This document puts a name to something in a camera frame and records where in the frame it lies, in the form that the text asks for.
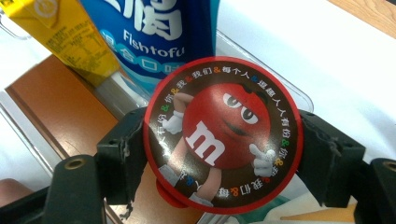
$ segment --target yellow package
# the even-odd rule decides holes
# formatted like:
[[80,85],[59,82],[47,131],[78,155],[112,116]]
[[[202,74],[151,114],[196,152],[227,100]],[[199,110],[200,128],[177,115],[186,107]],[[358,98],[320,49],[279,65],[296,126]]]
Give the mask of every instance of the yellow package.
[[0,7],[93,86],[120,69],[78,0],[1,0]]

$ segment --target blue snack package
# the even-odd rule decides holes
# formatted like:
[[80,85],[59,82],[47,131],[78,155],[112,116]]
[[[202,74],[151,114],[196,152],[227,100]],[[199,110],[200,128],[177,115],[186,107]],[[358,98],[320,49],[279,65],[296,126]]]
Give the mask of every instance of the blue snack package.
[[154,92],[182,64],[213,56],[219,0],[80,0],[132,81]]

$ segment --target white glove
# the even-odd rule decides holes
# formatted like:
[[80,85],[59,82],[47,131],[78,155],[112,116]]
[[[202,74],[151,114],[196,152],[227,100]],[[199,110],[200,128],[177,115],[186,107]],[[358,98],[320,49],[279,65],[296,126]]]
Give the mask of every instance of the white glove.
[[169,120],[163,120],[163,127],[171,134],[179,133],[181,132],[183,117],[184,113],[174,110],[174,115]]
[[260,151],[256,145],[249,145],[250,153],[256,156],[253,161],[254,175],[269,177],[272,175],[272,168],[275,159],[275,152],[270,149],[267,152]]

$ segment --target red lid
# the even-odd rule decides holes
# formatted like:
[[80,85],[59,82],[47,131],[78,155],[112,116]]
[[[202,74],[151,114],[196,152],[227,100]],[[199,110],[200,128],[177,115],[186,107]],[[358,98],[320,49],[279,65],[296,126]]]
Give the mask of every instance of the red lid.
[[161,195],[215,214],[269,203],[303,150],[300,115],[285,87],[258,65],[230,57],[187,63],[164,79],[144,125]]

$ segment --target cartoon eye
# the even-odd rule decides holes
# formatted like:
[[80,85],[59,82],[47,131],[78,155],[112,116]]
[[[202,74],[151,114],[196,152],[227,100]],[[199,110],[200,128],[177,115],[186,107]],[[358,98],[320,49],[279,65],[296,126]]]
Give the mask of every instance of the cartoon eye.
[[247,109],[246,107],[242,107],[241,110],[242,119],[249,124],[255,124],[259,119],[257,119],[256,115],[251,112],[251,110]]
[[231,108],[237,108],[237,107],[241,106],[241,103],[239,103],[238,100],[236,100],[233,96],[231,96],[228,93],[224,93],[223,101],[224,101],[224,104],[226,104],[227,106],[229,106]]

